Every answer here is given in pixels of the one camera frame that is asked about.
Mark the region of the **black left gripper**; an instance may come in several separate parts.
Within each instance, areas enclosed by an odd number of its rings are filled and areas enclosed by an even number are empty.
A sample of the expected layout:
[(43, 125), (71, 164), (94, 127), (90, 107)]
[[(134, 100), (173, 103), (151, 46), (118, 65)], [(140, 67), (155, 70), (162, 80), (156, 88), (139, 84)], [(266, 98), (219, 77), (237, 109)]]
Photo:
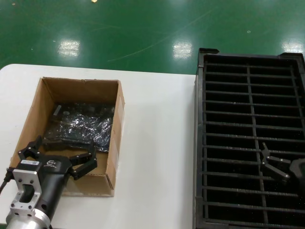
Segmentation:
[(78, 180), (97, 167), (96, 147), (92, 140), (87, 153), (68, 159), (66, 156), (42, 156), (39, 152), (41, 144), (42, 137), (39, 135), (18, 152), (18, 168), (40, 168), (42, 193), (35, 208), (53, 216), (70, 175)]

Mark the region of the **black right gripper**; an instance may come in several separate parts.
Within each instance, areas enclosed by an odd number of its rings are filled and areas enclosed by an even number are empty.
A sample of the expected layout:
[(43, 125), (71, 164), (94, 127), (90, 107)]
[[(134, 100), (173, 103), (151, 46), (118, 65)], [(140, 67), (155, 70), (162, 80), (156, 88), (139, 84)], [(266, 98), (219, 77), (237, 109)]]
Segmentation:
[(292, 162), (287, 159), (275, 157), (270, 155), (265, 142), (263, 142), (263, 150), (261, 154), (263, 159), (261, 160), (260, 171), (273, 178), (278, 182), (288, 182), (290, 179), (289, 169), (294, 175), (295, 180), (299, 187), (305, 187), (305, 160), (297, 159)]

